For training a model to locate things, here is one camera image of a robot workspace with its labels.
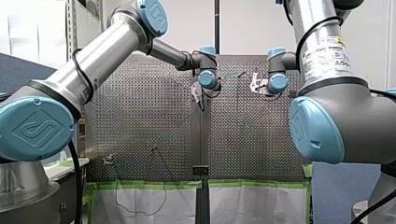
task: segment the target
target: logo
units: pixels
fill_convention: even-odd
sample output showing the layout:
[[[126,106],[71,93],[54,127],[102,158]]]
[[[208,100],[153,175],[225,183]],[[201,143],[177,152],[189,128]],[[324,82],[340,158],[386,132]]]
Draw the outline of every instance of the logo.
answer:
[[[33,112],[12,133],[32,147],[44,150],[62,131],[64,126],[44,110]]]
[[[165,14],[159,5],[159,3],[154,3],[149,9],[151,16],[155,19],[159,26],[162,26],[165,23]]]

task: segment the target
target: green tape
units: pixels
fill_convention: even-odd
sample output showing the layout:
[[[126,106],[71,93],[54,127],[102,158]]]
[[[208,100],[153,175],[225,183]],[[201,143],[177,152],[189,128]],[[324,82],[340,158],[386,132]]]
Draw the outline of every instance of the green tape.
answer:
[[[147,182],[118,180],[117,182],[89,183],[88,188],[93,190],[102,189],[200,189],[201,181],[181,181],[181,182]]]
[[[306,185],[307,189],[306,189],[306,224],[310,224],[309,220],[311,219],[311,197],[312,197],[312,185],[311,183],[308,182],[308,184]]]
[[[259,180],[209,180],[209,187],[213,188],[239,188],[245,187],[262,187],[274,189],[306,189],[306,183],[309,182],[277,182],[277,181],[259,181]]]
[[[313,165],[312,164],[305,164],[303,165],[304,169],[304,175],[306,178],[312,178],[312,173],[313,173]]]

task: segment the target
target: black object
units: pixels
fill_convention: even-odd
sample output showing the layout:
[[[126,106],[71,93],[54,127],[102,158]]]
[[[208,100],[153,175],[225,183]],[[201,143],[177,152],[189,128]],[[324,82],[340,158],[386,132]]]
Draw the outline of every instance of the black object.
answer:
[[[289,98],[297,98],[298,94],[297,91],[289,91]]]
[[[84,77],[85,81],[88,83],[88,86],[90,87],[88,99],[85,102],[85,104],[87,104],[92,100],[92,97],[93,97],[93,85],[92,85],[90,79],[88,78],[87,74],[85,74],[85,72],[81,69],[81,67],[79,66],[79,64],[77,62],[76,55],[79,51],[81,51],[81,49],[76,49],[75,51],[73,51],[72,60],[73,60],[73,63],[75,64],[78,74]]]
[[[193,175],[209,175],[208,166],[192,166]]]
[[[52,99],[58,101],[59,103],[63,104],[66,106],[67,109],[69,109],[70,113],[72,113],[73,117],[75,118],[75,121],[78,121],[81,119],[81,113],[72,105],[66,98],[64,98],[61,94],[59,94],[57,91],[54,91],[53,89],[49,88],[46,85],[41,84],[40,82],[36,81],[30,81],[28,84],[26,84],[28,87],[32,87],[33,89],[36,89],[38,91],[42,91],[45,94],[47,94],[49,97]]]
[[[81,170],[79,169],[78,155],[76,148],[74,147],[73,141],[69,142],[69,150],[72,155],[73,165],[76,172],[76,218],[74,223],[80,223],[81,220],[81,206],[82,206],[82,176]]]
[[[220,0],[215,0],[215,48],[220,54]]]
[[[364,0],[332,0],[334,7],[341,10],[352,10],[359,7]]]
[[[300,68],[300,54],[301,54],[301,50],[303,49],[303,45],[306,41],[306,39],[308,39],[309,36],[312,35],[312,33],[315,32],[315,30],[323,23],[327,22],[327,21],[334,21],[334,20],[338,20],[340,23],[340,26],[343,25],[344,23],[344,19],[342,17],[337,17],[337,16],[332,16],[332,17],[328,17],[322,21],[319,21],[317,23],[315,23],[313,26],[311,26],[311,28],[309,28],[309,30],[307,32],[305,32],[305,34],[303,35],[303,37],[301,37],[300,42],[297,45],[297,50],[296,50],[296,62],[297,62],[297,70],[300,71],[301,73],[301,68]]]
[[[220,86],[219,86],[218,92],[217,92],[215,95],[209,95],[209,94],[207,94],[207,93],[204,91],[204,88],[202,88],[202,92],[204,93],[204,95],[205,95],[207,98],[214,99],[214,98],[218,97],[218,96],[220,95],[220,93],[221,93],[221,84],[220,84]]]
[[[335,84],[346,84],[346,83],[353,83],[353,84],[358,84],[362,85],[364,87],[369,87],[367,82],[364,79],[358,78],[358,77],[335,77],[335,78],[327,78],[323,79],[321,81],[315,82],[302,90],[298,92],[299,96],[303,96],[311,91],[314,91],[318,88],[322,88],[325,86],[331,86]]]
[[[381,172],[396,178],[396,161],[390,164],[381,165]]]
[[[283,0],[283,8],[285,9],[286,18],[288,18],[290,25],[293,25],[293,20],[290,17],[288,1],[289,0]]]

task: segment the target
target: silver arm segment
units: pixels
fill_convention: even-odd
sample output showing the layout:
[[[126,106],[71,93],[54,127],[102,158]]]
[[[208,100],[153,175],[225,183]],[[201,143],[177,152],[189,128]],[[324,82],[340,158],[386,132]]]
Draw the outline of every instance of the silver arm segment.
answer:
[[[212,60],[192,57],[154,38],[145,28],[136,7],[136,1],[133,1],[115,10],[109,20],[111,25],[77,54],[77,62],[87,74],[94,91],[137,49],[181,70],[205,67],[213,68],[210,70],[216,74],[216,65]],[[197,66],[191,67],[190,60]],[[61,94],[78,111],[89,98],[88,82],[78,73],[72,60],[46,80],[35,82]]]
[[[10,127],[16,125],[11,127],[11,130],[21,128],[21,132],[26,132],[27,127],[33,127],[34,124],[39,123],[55,127],[54,130],[57,130],[58,127],[67,127],[61,131],[64,137],[51,133],[56,136],[54,139],[47,139],[49,135],[40,135],[40,133],[36,135],[21,133],[22,138],[29,139],[23,142],[7,131],[9,136],[0,138],[0,157],[13,161],[37,161],[46,159],[62,150],[64,144],[71,137],[71,132],[74,131],[72,128],[73,119],[76,122],[80,118],[80,109],[90,101],[93,93],[135,50],[146,52],[147,55],[170,63],[177,70],[200,69],[202,71],[198,80],[200,83],[202,82],[202,88],[210,91],[220,90],[220,81],[216,74],[217,62],[214,53],[212,53],[213,50],[209,49],[210,52],[195,51],[193,54],[189,54],[156,39],[155,37],[163,35],[166,31],[166,14],[158,1],[147,1],[146,3],[151,6],[142,5],[144,3],[145,1],[134,0],[114,10],[108,21],[108,28],[78,54],[73,54],[73,60],[67,62],[45,80],[32,80],[0,104],[0,121],[12,116],[18,106],[33,108],[32,111],[35,111],[37,107],[34,105],[46,106],[43,104],[49,104],[49,107],[45,107],[46,114],[56,113],[59,116],[49,119],[47,115],[36,116],[34,114],[33,117],[25,115],[30,116],[29,118],[39,119],[30,120],[23,126],[26,128],[22,129],[20,126],[24,121],[22,118],[16,118],[12,122],[13,124],[8,125]],[[45,141],[49,141],[49,143],[42,147],[47,152],[36,143],[45,143]],[[15,150],[19,154],[9,153]]]

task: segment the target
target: white wall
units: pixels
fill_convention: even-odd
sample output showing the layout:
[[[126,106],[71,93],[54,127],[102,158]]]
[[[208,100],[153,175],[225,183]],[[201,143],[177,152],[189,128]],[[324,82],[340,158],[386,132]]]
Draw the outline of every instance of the white wall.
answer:
[[[220,53],[267,54],[295,50],[294,32],[283,7],[272,0],[220,1]]]
[[[387,87],[389,1],[393,0],[366,0],[342,29],[353,72],[380,90]]]
[[[128,2],[103,0],[104,21],[115,7]],[[161,40],[186,51],[215,44],[213,0],[161,0],[161,3],[169,20],[168,32]]]

